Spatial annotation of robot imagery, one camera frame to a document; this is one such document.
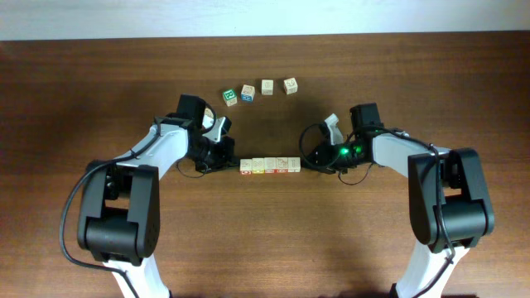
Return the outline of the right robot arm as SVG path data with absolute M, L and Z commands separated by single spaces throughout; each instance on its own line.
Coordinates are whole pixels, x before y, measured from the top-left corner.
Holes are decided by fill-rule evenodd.
M 336 115 L 316 123 L 323 140 L 301 156 L 302 167 L 343 175 L 366 164 L 407 178 L 409 220 L 416 242 L 391 297 L 439 297 L 461 258 L 494 231 L 495 217 L 479 154 L 411 137 L 380 120 L 376 103 L 349 111 L 352 132 L 343 136 Z

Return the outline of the wooden block green side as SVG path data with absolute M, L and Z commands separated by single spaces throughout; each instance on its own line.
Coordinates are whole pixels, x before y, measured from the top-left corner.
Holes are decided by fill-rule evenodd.
M 211 109 L 209 108 L 205 108 L 205 115 L 204 115 L 205 118 L 208 118 L 208 119 L 214 119 L 214 114 L 212 112 Z

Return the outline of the wooden block far right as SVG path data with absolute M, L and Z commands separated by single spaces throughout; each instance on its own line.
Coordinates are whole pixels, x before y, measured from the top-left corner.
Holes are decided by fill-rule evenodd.
M 295 78 L 284 79 L 283 88 L 286 94 L 294 94 L 298 90 L 298 83 Z

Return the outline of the wooden block yellow side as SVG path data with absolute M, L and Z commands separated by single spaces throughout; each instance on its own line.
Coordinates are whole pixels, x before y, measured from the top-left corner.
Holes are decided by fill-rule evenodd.
M 252 173 L 254 174 L 263 174 L 265 172 L 264 169 L 264 158 L 253 158 L 252 159 Z

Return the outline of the green R letter block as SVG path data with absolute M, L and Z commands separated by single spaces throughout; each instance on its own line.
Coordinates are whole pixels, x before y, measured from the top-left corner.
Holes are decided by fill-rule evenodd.
M 223 99 L 228 107 L 235 105 L 238 102 L 238 96 L 233 89 L 227 89 L 223 93 Z

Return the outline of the plain wooden block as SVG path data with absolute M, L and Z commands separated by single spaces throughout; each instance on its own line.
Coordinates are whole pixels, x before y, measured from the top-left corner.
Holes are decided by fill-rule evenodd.
M 261 84 L 262 95 L 273 95 L 274 81 L 272 79 L 263 79 Z

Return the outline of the wooden block blue side snail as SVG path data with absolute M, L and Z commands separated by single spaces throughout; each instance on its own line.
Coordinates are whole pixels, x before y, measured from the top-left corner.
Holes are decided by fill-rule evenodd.
M 245 102 L 252 102 L 256 94 L 256 89 L 252 85 L 244 84 L 241 89 L 241 99 Z

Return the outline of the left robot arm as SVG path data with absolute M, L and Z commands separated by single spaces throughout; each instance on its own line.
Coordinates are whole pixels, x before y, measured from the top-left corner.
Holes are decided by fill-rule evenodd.
M 183 94 L 177 109 L 154 118 L 148 134 L 109 161 L 88 164 L 80 183 L 77 241 L 97 268 L 112 272 L 126 297 L 169 297 L 154 251 L 161 230 L 160 181 L 187 157 L 205 175 L 235 166 L 231 121 L 203 99 Z

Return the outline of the wooden block red edge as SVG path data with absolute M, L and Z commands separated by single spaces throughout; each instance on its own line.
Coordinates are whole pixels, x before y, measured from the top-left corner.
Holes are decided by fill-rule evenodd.
M 277 172 L 277 158 L 276 157 L 265 157 L 264 158 L 264 172 L 266 174 L 272 174 Z

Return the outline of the wooden block red side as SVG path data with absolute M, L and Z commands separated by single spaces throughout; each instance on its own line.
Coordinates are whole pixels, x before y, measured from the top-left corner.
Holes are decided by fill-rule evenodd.
M 253 160 L 241 159 L 239 161 L 239 173 L 241 175 L 251 175 L 253 173 Z

